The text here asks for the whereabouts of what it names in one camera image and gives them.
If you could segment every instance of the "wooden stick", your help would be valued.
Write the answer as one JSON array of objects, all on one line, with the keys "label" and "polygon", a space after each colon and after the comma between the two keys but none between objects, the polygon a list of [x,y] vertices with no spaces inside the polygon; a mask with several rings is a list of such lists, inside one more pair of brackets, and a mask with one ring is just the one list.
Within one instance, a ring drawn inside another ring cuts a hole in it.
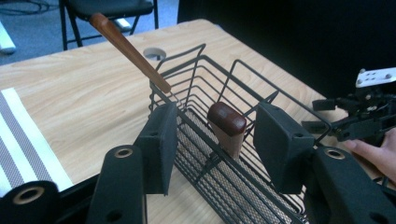
[{"label": "wooden stick", "polygon": [[129,61],[136,65],[161,91],[168,93],[171,90],[169,83],[146,61],[107,17],[101,13],[95,13],[90,17],[90,24],[125,55]]}]

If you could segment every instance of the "wooden table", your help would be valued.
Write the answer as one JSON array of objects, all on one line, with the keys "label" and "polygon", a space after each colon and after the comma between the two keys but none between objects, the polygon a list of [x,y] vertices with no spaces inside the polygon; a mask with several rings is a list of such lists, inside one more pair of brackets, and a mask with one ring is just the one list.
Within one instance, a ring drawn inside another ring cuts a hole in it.
[{"label": "wooden table", "polygon": [[[242,59],[306,105],[322,98],[208,21],[185,22],[128,39],[140,52],[155,47],[167,55],[206,43],[204,54],[227,69],[233,60]],[[148,120],[149,80],[107,42],[1,66],[0,90],[6,88],[16,89],[74,183],[98,174],[106,152],[132,144]],[[174,169],[169,196],[148,196],[148,222],[222,221]]]}]

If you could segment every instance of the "black wire basket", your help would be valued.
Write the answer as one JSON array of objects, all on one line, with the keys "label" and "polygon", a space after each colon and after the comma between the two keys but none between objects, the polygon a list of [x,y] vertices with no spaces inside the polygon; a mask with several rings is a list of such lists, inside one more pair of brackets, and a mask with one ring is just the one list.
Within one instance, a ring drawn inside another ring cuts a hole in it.
[{"label": "black wire basket", "polygon": [[[205,44],[159,63],[157,70],[172,86],[171,93],[165,94],[150,83],[151,111],[158,105],[177,102],[176,168],[226,223],[307,222],[304,193],[277,193],[252,144],[256,106],[261,101],[277,105],[298,122],[312,118],[327,121],[246,63],[236,60],[227,71],[202,55],[204,48]],[[239,159],[231,158],[220,147],[208,125],[207,111],[218,101],[247,120]]]}]

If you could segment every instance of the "wooden handle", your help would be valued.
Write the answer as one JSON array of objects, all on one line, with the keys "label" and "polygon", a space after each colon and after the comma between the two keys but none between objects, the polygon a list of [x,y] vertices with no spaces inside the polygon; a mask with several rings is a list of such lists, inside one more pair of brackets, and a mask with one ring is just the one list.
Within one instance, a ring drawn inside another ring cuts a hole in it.
[{"label": "wooden handle", "polygon": [[101,13],[95,13],[90,17],[90,24],[125,55],[129,61],[136,65],[161,91],[168,93],[171,90],[169,83],[146,61],[107,17]]},{"label": "wooden handle", "polygon": [[244,141],[247,120],[223,102],[210,106],[207,120],[220,145],[232,158],[237,159]]}]

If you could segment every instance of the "chair leg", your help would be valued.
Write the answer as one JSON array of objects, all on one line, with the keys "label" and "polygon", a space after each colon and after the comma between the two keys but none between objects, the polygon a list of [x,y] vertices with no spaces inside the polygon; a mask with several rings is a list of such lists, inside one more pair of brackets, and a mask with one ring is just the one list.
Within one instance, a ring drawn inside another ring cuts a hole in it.
[{"label": "chair leg", "polygon": [[67,50],[67,32],[66,32],[66,17],[64,14],[64,1],[59,0],[59,11],[61,15],[61,28],[62,28],[62,42],[64,50]]},{"label": "chair leg", "polygon": [[77,46],[80,48],[82,47],[82,41],[81,41],[81,35],[79,34],[79,30],[77,27],[77,22],[76,22],[77,17],[75,15],[70,15],[69,13],[69,18],[70,18],[70,23],[72,24],[73,33],[76,38]]},{"label": "chair leg", "polygon": [[157,30],[160,27],[159,21],[158,21],[158,4],[157,4],[157,0],[153,0],[152,4],[154,5],[154,27]]},{"label": "chair leg", "polygon": [[129,33],[129,35],[132,35],[134,33],[134,29],[136,29],[136,25],[137,25],[137,22],[139,21],[139,18],[140,18],[140,16],[136,16],[134,18],[134,24],[132,25],[132,29],[131,29],[131,32]]}]

